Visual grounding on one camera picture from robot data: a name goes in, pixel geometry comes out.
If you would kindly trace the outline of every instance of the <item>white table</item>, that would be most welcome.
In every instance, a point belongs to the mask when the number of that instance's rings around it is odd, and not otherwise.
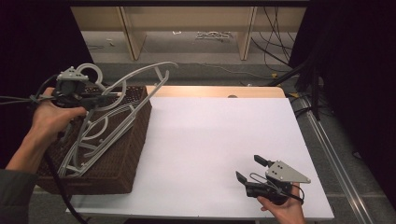
[[[281,160],[311,178],[301,184],[307,220],[333,213],[286,98],[153,97],[133,191],[76,195],[90,216],[251,219],[273,217],[246,196],[235,171],[264,175],[253,160]]]

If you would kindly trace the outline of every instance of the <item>sleeve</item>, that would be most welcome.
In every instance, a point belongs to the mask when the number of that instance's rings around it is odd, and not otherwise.
[[[37,175],[0,170],[0,224],[28,223]]]

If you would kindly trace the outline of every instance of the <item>black curtain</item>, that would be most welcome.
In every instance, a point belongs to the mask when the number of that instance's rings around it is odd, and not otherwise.
[[[334,26],[340,35],[324,42],[327,51],[315,65],[333,111],[396,208],[396,14],[384,2],[349,2],[351,9]],[[290,65],[309,57],[338,9],[318,4],[307,9]],[[300,84],[309,85],[312,74],[302,76]]]
[[[70,7],[7,1],[0,6],[0,95],[29,97],[50,76],[93,63]],[[0,166],[27,134],[27,105],[0,107]]]

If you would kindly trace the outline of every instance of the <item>floor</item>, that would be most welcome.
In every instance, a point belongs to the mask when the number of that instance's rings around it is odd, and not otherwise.
[[[247,60],[239,59],[236,36],[225,39],[197,39],[197,32],[152,32],[148,33],[144,48],[137,61],[131,61],[122,33],[84,32],[84,38],[95,63],[102,69],[104,82],[111,83],[144,65],[158,62],[176,62],[179,68],[170,70],[172,76],[166,85],[213,85],[213,86],[263,86],[290,70],[286,65],[264,54],[251,43]],[[284,46],[292,48],[295,34],[281,33]],[[265,48],[270,33],[255,33],[253,39]],[[281,47],[268,45],[268,51],[279,59],[287,57]],[[293,85],[297,77],[281,84],[285,93],[295,93]],[[136,85],[153,84],[150,76],[133,80]],[[352,155],[354,147],[332,112],[323,93],[320,94],[320,121],[313,119],[311,112],[300,110],[309,106],[310,92],[299,92],[300,97],[290,97],[290,103],[298,120],[307,148],[316,166],[319,179],[328,197],[335,219],[316,223],[364,223],[354,212],[343,190],[339,175],[332,168],[326,147],[331,148],[344,167],[346,176],[363,201],[371,221],[365,223],[395,223],[396,213],[387,197],[375,182],[364,162]],[[318,128],[326,134],[327,143],[319,138]],[[57,195],[36,191],[30,206],[30,223],[77,223],[65,212],[65,205]],[[92,217],[89,223],[224,223],[219,221],[147,220],[126,217]],[[261,223],[276,223],[274,220]]]

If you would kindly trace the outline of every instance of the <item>metal rail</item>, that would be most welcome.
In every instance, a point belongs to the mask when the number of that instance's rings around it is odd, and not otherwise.
[[[301,101],[301,104],[304,107],[310,106],[309,102],[305,101]],[[337,152],[332,146],[332,142],[324,131],[321,122],[315,118],[311,111],[307,112],[307,116],[320,144],[322,145],[323,151],[325,152],[326,157],[332,166],[335,175],[337,176],[338,182],[340,183],[341,188],[343,189],[343,192],[345,193],[346,198],[349,201],[353,212],[355,213],[356,219],[359,221],[359,223],[374,223],[364,201],[359,195],[355,185],[347,173],[346,168],[344,167],[343,163],[341,163]]]

